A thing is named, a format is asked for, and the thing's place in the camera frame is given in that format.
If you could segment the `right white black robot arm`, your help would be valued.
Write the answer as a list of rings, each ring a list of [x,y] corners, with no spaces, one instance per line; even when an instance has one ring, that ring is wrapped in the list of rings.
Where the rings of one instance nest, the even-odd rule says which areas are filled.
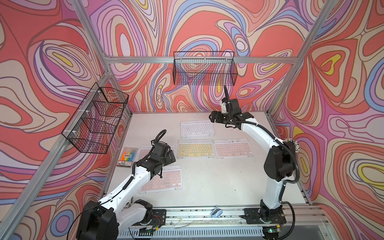
[[[262,126],[249,112],[242,112],[238,100],[225,97],[221,111],[213,111],[209,119],[212,123],[237,128],[252,137],[267,153],[264,171],[269,177],[266,192],[260,203],[259,215],[263,222],[272,221],[282,214],[283,194],[286,184],[296,184],[300,178],[300,168],[296,153],[299,144],[292,139],[282,140]]]

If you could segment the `pink keyboard front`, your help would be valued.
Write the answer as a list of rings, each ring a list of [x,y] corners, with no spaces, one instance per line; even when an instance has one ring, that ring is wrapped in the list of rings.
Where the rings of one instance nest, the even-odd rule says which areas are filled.
[[[162,178],[160,176],[153,177],[140,188],[139,193],[150,194],[181,190],[183,188],[182,180],[182,168],[180,165],[165,166],[163,167]]]

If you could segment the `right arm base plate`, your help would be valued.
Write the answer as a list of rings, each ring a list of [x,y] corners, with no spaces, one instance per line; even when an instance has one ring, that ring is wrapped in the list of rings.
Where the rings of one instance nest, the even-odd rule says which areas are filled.
[[[246,208],[244,214],[240,216],[246,220],[247,224],[265,224],[265,225],[284,225],[287,223],[282,208],[275,210],[263,208]]]

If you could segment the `white keyboard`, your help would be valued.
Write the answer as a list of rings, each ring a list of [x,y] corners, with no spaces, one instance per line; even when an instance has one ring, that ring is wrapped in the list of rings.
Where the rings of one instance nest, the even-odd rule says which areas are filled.
[[[210,120],[182,121],[180,129],[182,138],[209,137],[215,134]]]

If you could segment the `yellow keyboard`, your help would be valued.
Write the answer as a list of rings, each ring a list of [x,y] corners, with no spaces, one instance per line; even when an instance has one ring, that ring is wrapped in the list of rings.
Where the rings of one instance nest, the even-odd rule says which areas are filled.
[[[214,142],[212,140],[179,140],[177,157],[185,158],[214,158]]]

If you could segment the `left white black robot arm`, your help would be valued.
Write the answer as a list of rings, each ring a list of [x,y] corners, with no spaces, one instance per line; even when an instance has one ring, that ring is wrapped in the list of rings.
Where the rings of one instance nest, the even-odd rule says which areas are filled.
[[[131,198],[155,176],[161,176],[163,167],[176,161],[171,147],[160,141],[152,143],[150,152],[132,165],[132,173],[111,193],[98,202],[89,201],[81,214],[76,233],[77,240],[115,240],[120,231],[132,225],[149,222],[152,205],[138,200],[128,209]]]

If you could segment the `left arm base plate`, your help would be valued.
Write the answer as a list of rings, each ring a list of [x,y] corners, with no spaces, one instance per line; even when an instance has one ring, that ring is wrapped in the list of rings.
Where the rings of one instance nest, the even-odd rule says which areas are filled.
[[[152,217],[150,220],[142,220],[133,224],[133,227],[136,226],[163,226],[166,223],[167,210],[166,209],[154,209],[152,211]]]

